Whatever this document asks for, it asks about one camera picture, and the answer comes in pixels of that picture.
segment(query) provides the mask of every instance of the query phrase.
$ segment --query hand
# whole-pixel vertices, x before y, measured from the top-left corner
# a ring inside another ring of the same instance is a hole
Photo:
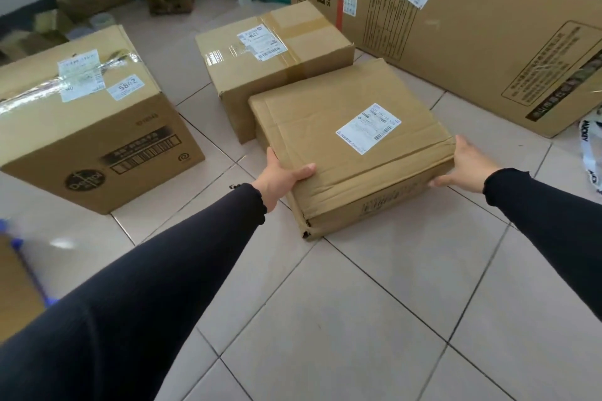
[[[290,192],[297,181],[309,178],[315,173],[315,163],[307,164],[298,170],[285,170],[280,166],[272,148],[267,148],[266,154],[267,167],[251,185],[260,191],[267,212],[271,213],[278,200]]]
[[[501,170],[498,164],[462,135],[456,135],[456,151],[453,158],[456,165],[452,172],[433,179],[429,183],[431,187],[457,185],[469,192],[483,193],[485,180]]]

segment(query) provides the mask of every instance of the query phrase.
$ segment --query person's left hand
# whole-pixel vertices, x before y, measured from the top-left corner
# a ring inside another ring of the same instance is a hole
[[[290,192],[297,181],[309,178],[315,173],[315,163],[309,163],[297,170],[286,170],[280,165],[272,148],[267,148],[266,154],[267,167],[251,185],[260,191],[267,212],[271,213],[278,200]]]

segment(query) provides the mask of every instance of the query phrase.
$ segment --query black sleeve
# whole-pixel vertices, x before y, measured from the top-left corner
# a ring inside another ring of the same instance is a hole
[[[241,185],[98,272],[0,347],[3,401],[152,401],[265,214]]]
[[[602,320],[602,206],[514,168],[493,173],[483,193]]]

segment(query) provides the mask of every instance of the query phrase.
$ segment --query blue edge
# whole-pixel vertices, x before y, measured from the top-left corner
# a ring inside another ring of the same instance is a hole
[[[8,235],[8,221],[6,219],[0,219],[0,234],[2,234],[2,233]],[[48,295],[46,295],[46,293],[44,292],[44,289],[42,289],[42,287],[41,287],[40,282],[35,277],[33,271],[29,268],[29,265],[27,265],[27,262],[25,261],[23,254],[21,253],[21,247],[23,247],[24,241],[21,238],[11,237],[10,235],[9,235],[9,237],[10,237],[11,247],[14,249],[14,252],[17,254],[17,256],[19,257],[19,260],[25,267],[27,273],[29,274],[29,277],[31,278],[32,282],[35,285],[35,288],[40,293],[41,298],[44,301],[44,305],[47,308],[52,306],[53,304],[55,304],[58,301],[58,298],[51,298]]]

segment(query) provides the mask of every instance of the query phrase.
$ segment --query black oval logo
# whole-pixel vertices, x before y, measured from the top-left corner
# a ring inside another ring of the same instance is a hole
[[[75,192],[86,192],[94,190],[105,183],[107,179],[102,171],[98,170],[79,170],[71,173],[65,179],[65,186]]]

